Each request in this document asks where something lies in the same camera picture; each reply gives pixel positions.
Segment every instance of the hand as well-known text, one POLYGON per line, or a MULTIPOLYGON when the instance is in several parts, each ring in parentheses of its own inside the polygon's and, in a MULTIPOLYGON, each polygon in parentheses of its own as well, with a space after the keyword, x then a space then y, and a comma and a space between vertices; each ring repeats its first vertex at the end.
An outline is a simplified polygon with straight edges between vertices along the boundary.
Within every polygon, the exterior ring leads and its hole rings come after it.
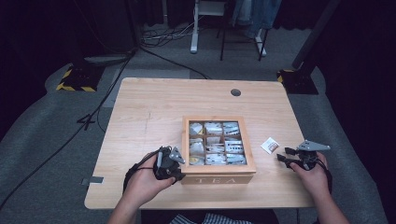
POLYGON ((174 177, 157 180, 152 170, 157 155, 149 158, 139 168, 150 168, 137 170, 124 191, 123 197, 134 200, 137 206, 151 201, 160 191, 169 188, 176 180, 174 177))
MULTIPOLYGON (((317 152, 317 154, 318 158, 323 161, 327 167, 327 161, 324 155, 319 152, 317 152)), ((302 179, 304 187, 314 198, 330 195, 327 176, 321 166, 316 165, 314 169, 306 171, 298 164, 292 162, 290 167, 302 179)))
POLYGON ((151 201, 161 190, 169 188, 175 178, 157 180, 152 171, 157 156, 152 156, 145 161, 128 181, 128 185, 122 194, 116 208, 107 223, 122 224, 135 223, 137 209, 151 201))

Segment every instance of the wooden table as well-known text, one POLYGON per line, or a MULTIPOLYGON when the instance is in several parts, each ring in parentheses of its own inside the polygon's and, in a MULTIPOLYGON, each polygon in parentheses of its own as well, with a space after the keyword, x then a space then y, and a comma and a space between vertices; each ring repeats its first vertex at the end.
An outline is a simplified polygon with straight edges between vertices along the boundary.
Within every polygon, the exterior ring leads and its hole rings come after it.
POLYGON ((160 146, 181 148, 183 116, 243 116, 257 173, 242 185, 181 185, 160 192, 142 209, 311 207, 299 177, 276 159, 304 141, 287 94, 278 82, 133 78, 122 81, 85 205, 114 208, 125 173, 160 146), (241 91, 231 95, 232 89, 241 91), (261 144, 274 138, 268 154, 261 144))

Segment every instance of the small object in box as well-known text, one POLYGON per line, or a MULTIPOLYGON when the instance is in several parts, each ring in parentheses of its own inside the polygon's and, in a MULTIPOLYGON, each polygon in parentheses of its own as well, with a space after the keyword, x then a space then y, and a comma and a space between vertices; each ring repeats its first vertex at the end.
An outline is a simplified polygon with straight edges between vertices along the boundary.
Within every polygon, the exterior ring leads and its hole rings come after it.
POLYGON ((230 165, 245 165, 247 159, 242 154, 227 154, 227 163, 230 165))
POLYGON ((224 145, 223 144, 212 144, 206 147, 207 153, 222 153, 224 152, 224 145))
POLYGON ((190 139, 190 154, 200 154, 204 155, 204 139, 202 138, 192 138, 190 139))
POLYGON ((225 165, 226 157, 222 153, 218 154, 206 154, 206 164, 207 165, 225 165))
POLYGON ((205 128, 207 134, 217 134, 217 135, 222 134, 222 128, 219 122, 206 122, 205 128))
POLYGON ((213 137, 207 137, 206 138, 206 145, 211 146, 214 144, 219 144, 220 143, 220 136, 213 136, 213 137))
POLYGON ((200 156, 190 156, 190 165, 205 165, 205 158, 200 156))
POLYGON ((202 134, 203 130, 202 124, 200 123, 192 123, 190 125, 190 134, 202 134))
POLYGON ((224 134, 225 135, 237 135, 240 134, 239 126, 237 122, 223 122, 224 134))
POLYGON ((275 149, 279 147, 279 144, 272 138, 269 137, 267 141, 262 144, 262 148, 268 152, 268 154, 272 154, 275 149))
POLYGON ((225 141, 224 143, 228 153, 244 153, 244 145, 241 141, 225 141))
POLYGON ((234 137, 224 137, 224 141, 240 141, 240 139, 234 137))

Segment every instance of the person's left hand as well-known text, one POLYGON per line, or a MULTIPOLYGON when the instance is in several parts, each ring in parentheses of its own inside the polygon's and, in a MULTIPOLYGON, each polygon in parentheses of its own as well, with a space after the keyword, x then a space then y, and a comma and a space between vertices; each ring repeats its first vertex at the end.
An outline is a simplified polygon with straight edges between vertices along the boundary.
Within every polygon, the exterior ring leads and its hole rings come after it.
POLYGON ((152 170, 156 158, 157 155, 152 156, 139 166, 139 168, 150 169, 136 171, 131 179, 129 179, 123 193, 123 197, 133 200, 139 207, 151 201, 160 191, 169 188, 176 181, 174 177, 157 180, 152 170))

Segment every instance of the chair leg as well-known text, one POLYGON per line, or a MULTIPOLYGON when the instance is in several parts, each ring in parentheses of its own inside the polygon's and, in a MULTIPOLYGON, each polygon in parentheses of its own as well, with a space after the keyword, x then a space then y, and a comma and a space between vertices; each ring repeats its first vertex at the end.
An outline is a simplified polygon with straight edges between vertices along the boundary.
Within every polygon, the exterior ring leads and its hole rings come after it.
POLYGON ((264 40, 262 41, 262 49, 260 50, 260 55, 259 55, 259 62, 262 61, 262 52, 264 51, 265 41, 267 41, 268 31, 269 30, 265 30, 264 40))
POLYGON ((216 38, 219 38, 220 31, 221 31, 221 28, 218 29, 218 34, 216 35, 216 38))
POLYGON ((227 28, 223 27, 222 29, 222 39, 221 39, 221 54, 220 54, 220 60, 222 61, 222 56, 223 56, 223 52, 224 52, 224 43, 225 43, 225 30, 227 28))

